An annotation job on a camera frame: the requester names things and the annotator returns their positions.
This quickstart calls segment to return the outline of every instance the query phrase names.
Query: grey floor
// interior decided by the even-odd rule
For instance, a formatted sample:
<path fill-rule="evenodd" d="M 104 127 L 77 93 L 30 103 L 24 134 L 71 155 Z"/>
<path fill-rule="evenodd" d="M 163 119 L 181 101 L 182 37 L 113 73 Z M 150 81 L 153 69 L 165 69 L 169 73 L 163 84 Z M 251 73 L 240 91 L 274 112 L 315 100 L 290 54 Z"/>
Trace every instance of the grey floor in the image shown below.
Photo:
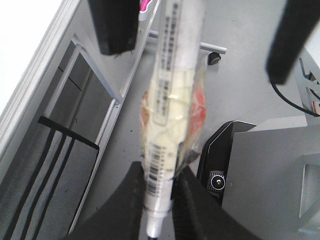
<path fill-rule="evenodd" d="M 209 66 L 204 82 L 207 117 L 199 140 L 206 140 L 225 122 L 260 124 L 271 118 L 302 115 L 283 102 L 268 83 L 265 64 L 284 0 L 210 0 L 202 41 L 227 48 L 219 64 Z M 126 100 L 106 147 L 79 223 L 88 219 L 114 192 L 132 161 L 140 161 L 140 100 L 152 75 L 157 40 L 149 39 Z M 293 76 L 280 87 L 285 96 L 301 104 Z M 197 162 L 192 165 L 197 169 Z M 146 219 L 141 221 L 140 239 Z M 173 240 L 172 218 L 166 218 L 160 237 Z"/>

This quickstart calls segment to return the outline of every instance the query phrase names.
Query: grey fabric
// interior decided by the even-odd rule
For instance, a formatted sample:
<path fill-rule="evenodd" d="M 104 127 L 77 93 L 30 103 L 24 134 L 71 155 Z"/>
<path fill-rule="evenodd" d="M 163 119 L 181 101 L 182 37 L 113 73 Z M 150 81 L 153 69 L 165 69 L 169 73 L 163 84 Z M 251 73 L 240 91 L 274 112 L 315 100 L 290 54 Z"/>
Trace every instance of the grey fabric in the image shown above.
<path fill-rule="evenodd" d="M 38 123 L 0 185 L 0 240 L 65 236 L 88 184 L 98 147 L 44 124 L 50 127 Z"/>

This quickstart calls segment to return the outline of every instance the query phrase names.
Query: chair wheel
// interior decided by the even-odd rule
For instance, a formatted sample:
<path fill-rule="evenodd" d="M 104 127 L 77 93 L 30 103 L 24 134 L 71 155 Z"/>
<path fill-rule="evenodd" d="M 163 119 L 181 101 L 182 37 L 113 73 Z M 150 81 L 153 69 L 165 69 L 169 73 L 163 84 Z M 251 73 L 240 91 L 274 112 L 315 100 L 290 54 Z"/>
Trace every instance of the chair wheel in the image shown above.
<path fill-rule="evenodd" d="M 212 52 L 208 56 L 208 65 L 214 65 L 214 64 L 218 63 L 220 61 L 220 59 L 221 59 L 221 56 L 219 53 Z"/>

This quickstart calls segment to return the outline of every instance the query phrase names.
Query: floor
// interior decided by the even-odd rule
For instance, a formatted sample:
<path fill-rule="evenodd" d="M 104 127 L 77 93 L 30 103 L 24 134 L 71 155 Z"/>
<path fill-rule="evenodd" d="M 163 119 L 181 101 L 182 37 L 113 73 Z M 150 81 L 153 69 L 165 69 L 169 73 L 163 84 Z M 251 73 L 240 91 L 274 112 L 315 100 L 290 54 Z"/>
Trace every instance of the floor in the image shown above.
<path fill-rule="evenodd" d="M 227 48 L 221 61 L 209 66 L 204 82 L 207 117 L 199 145 L 225 122 L 240 120 L 260 124 L 271 118 L 302 115 L 273 91 L 265 64 L 285 0 L 210 0 L 202 41 Z M 88 219 L 114 192 L 131 162 L 140 157 L 140 100 L 152 75 L 157 40 L 148 39 L 126 100 L 106 147 L 79 223 Z M 296 81 L 290 76 L 282 93 L 301 104 Z M 192 164 L 197 169 L 197 162 Z M 142 217 L 140 239 L 146 239 L 146 218 Z M 171 216 L 163 224 L 161 240 L 173 240 Z"/>

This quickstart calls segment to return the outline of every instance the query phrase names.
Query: barcode label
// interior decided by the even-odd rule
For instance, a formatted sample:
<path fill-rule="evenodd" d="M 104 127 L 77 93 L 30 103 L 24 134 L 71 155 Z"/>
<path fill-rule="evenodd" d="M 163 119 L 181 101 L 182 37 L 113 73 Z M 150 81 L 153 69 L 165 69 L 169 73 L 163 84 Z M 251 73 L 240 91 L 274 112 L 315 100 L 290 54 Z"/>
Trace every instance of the barcode label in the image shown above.
<path fill-rule="evenodd" d="M 150 166 L 146 189 L 153 196 L 159 194 L 159 186 L 164 173 L 164 149 L 157 144 L 150 144 Z"/>
<path fill-rule="evenodd" d="M 164 38 L 161 49 L 160 71 L 157 80 L 157 93 L 155 102 L 155 112 L 158 114 L 154 121 L 157 124 L 165 125 L 168 118 L 169 95 L 172 83 L 172 70 L 176 53 L 177 21 L 179 14 L 179 4 L 171 6 L 171 15 L 165 18 Z"/>

